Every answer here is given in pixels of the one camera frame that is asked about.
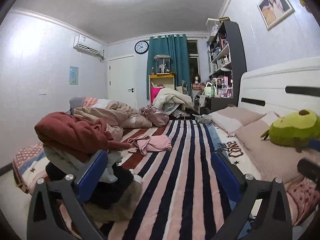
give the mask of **striped blanket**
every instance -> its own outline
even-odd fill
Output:
[[[110,240],[211,239],[231,213],[230,202],[210,164],[214,146],[206,125],[170,121],[164,128],[128,130],[165,134],[172,151],[128,154],[121,163],[143,178],[142,196],[130,221],[100,230]]]

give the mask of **pink bag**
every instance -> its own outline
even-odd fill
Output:
[[[140,113],[157,127],[164,127],[169,121],[169,116],[167,113],[153,107],[153,105],[140,108]]]

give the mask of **framed photo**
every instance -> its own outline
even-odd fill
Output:
[[[258,4],[258,8],[266,24],[267,30],[272,29],[294,12],[293,7],[288,0],[261,0]]]

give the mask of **clock face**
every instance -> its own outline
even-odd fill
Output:
[[[139,41],[134,47],[134,50],[138,54],[144,54],[148,51],[148,49],[149,49],[149,44],[146,41]]]

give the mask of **baseboard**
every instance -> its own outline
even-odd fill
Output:
[[[6,166],[0,168],[0,176],[6,174],[7,172],[13,169],[12,163],[7,164]]]

